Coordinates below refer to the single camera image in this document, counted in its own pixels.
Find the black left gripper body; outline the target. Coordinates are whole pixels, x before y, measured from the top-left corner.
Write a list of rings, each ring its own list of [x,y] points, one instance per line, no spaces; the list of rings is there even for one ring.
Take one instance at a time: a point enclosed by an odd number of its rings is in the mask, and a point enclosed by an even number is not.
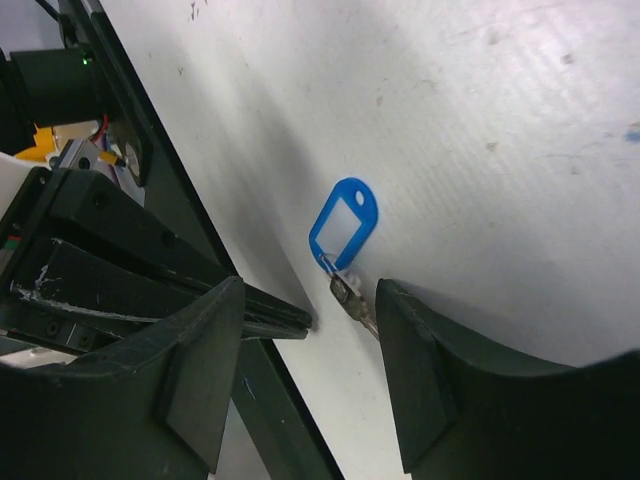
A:
[[[98,257],[53,215],[55,201],[79,179],[68,169],[27,175],[1,220],[1,333],[84,354],[125,336],[125,323],[100,309]]]

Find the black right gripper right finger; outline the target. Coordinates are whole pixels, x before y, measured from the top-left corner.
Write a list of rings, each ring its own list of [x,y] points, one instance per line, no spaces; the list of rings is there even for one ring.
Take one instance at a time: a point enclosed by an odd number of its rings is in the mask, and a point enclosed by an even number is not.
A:
[[[635,479],[639,354],[545,361],[376,288],[403,470],[414,479]]]

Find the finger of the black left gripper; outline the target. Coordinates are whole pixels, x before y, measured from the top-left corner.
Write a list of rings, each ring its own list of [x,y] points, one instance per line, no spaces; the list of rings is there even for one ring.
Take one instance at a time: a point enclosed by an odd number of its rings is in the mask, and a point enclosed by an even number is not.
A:
[[[82,246],[98,257],[100,309],[125,323],[124,337],[178,313],[234,277],[184,241],[171,247],[155,241],[140,252],[106,241]]]
[[[52,172],[47,309],[98,330],[140,330],[231,277],[104,175]]]

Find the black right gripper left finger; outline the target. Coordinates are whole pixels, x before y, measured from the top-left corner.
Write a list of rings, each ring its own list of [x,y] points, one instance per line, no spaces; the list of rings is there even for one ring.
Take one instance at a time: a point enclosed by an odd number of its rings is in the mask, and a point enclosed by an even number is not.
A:
[[[204,479],[220,455],[245,288],[69,364],[1,369],[5,479]]]

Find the blue key tag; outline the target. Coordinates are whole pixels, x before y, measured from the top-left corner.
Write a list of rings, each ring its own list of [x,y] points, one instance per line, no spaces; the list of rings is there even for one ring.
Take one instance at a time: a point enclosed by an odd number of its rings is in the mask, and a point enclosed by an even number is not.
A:
[[[319,255],[333,254],[337,257],[337,267],[347,269],[377,222],[378,206],[372,190],[358,178],[340,180],[333,187],[308,236],[314,260],[322,268]]]

